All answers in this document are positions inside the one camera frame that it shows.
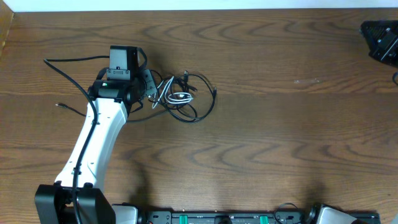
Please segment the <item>black cable barrel plug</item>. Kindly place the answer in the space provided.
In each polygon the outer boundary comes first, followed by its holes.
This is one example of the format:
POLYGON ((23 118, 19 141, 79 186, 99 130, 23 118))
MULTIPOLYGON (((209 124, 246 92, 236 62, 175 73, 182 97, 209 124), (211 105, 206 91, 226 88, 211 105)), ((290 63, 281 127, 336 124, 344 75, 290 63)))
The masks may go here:
POLYGON ((150 71, 160 77, 160 83, 156 83, 157 93, 148 96, 152 103, 152 109, 163 106, 166 112, 181 122, 194 123, 198 121, 198 112, 190 104, 193 101, 190 90, 197 91, 197 89, 188 84, 188 72, 185 71, 182 77, 163 78, 159 72, 150 71))

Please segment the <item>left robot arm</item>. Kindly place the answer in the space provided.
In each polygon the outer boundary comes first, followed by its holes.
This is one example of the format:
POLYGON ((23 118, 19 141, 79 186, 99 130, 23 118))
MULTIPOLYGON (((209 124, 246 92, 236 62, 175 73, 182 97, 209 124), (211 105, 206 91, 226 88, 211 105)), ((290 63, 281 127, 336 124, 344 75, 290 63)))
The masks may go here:
POLYGON ((52 185, 39 185, 35 206, 41 223, 145 223, 127 203, 111 205, 104 181, 116 138, 132 105, 155 93, 154 79, 140 63, 139 47, 112 45, 109 66, 83 90, 88 100, 85 122, 73 152, 52 185))

